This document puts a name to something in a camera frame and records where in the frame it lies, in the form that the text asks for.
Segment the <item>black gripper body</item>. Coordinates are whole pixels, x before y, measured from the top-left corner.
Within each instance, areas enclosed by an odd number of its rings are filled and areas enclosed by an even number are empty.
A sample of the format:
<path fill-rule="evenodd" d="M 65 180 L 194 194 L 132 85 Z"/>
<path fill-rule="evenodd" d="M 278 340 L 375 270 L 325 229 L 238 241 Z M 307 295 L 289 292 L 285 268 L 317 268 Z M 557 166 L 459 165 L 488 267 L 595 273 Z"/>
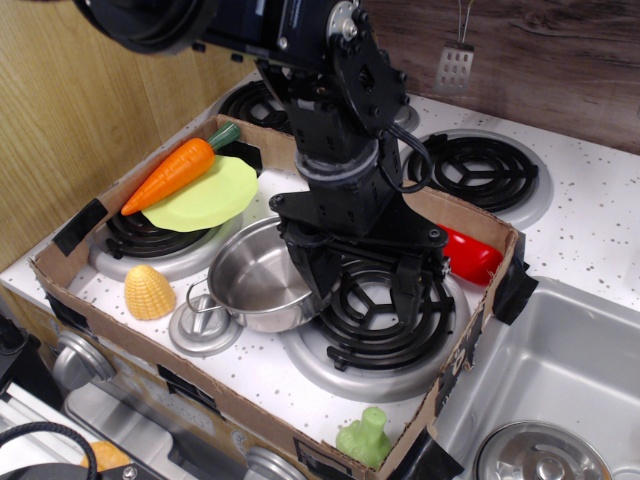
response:
<path fill-rule="evenodd" d="M 269 201 L 282 220 L 299 225 L 302 245 L 318 248 L 332 241 L 371 254 L 444 258 L 448 234 L 409 207 L 399 191 L 396 147 L 380 147 L 377 162 L 355 183 L 306 182 L 307 191 L 277 194 Z"/>

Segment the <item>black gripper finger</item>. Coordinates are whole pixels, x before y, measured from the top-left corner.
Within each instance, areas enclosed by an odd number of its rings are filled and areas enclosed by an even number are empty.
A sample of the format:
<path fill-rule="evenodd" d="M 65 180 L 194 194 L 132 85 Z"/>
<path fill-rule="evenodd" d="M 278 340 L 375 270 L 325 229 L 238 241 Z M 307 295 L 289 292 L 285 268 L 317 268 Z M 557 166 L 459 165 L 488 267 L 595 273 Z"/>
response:
<path fill-rule="evenodd" d="M 392 269 L 391 300 L 401 325 L 417 319 L 424 294 L 429 294 L 434 281 L 444 276 L 442 253 L 404 253 L 399 257 Z"/>
<path fill-rule="evenodd" d="M 341 271 L 341 255 L 332 249 L 332 237 L 308 225 L 284 225 L 282 238 L 311 292 L 321 299 L 331 297 Z"/>

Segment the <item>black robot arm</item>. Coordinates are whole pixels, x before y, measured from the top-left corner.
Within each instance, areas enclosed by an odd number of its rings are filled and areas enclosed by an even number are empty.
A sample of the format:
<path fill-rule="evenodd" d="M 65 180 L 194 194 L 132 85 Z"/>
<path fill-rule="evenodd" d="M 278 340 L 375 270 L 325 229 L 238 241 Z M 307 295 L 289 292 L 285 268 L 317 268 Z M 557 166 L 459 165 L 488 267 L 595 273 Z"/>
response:
<path fill-rule="evenodd" d="M 406 77 L 377 46 L 355 1 L 81 1 L 100 33 L 141 54 L 202 43 L 254 60 L 283 107 L 308 188 L 270 201 L 292 262 L 326 297 L 351 255 L 386 266 L 402 323 L 445 273 L 447 234 L 405 202 L 398 147 L 424 145 L 399 126 Z"/>

